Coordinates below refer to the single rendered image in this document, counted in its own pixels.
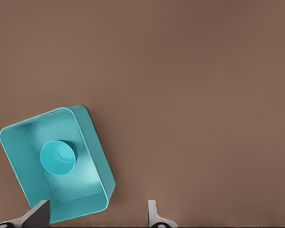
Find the teal cup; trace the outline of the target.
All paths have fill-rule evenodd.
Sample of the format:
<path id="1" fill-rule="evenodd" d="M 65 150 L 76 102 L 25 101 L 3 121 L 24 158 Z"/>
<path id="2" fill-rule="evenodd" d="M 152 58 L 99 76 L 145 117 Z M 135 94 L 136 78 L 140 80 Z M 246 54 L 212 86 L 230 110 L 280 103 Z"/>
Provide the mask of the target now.
<path id="1" fill-rule="evenodd" d="M 77 151 L 68 141 L 53 140 L 42 146 L 39 160 L 48 173 L 64 176 L 73 171 L 77 161 Z"/>

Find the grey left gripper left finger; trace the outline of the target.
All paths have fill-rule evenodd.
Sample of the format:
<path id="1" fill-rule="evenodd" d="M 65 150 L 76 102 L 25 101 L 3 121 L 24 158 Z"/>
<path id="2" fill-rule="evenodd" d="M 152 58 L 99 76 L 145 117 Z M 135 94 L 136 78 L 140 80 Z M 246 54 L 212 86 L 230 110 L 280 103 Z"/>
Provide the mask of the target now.
<path id="1" fill-rule="evenodd" d="M 0 223 L 0 228 L 47 228 L 50 223 L 50 201 L 41 200 L 20 218 Z"/>

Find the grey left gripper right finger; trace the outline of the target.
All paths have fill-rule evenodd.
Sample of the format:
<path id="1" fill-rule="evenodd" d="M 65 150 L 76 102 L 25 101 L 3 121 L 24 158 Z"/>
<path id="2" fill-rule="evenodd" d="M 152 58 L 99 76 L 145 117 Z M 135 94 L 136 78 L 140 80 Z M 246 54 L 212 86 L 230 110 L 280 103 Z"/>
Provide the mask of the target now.
<path id="1" fill-rule="evenodd" d="M 158 215 L 155 200 L 148 200 L 148 227 L 149 228 L 178 228 L 176 222 Z"/>

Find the teal plastic box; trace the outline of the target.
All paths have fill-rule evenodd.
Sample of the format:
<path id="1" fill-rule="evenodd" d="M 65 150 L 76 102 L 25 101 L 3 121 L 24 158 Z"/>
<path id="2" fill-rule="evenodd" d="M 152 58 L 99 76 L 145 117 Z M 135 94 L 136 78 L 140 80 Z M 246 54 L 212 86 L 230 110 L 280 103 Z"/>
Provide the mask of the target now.
<path id="1" fill-rule="evenodd" d="M 42 146 L 53 140 L 72 143 L 77 161 L 64 176 L 41 165 Z M 88 109 L 60 107 L 4 127 L 0 143 L 31 207 L 50 201 L 50 223 L 105 210 L 115 180 Z"/>

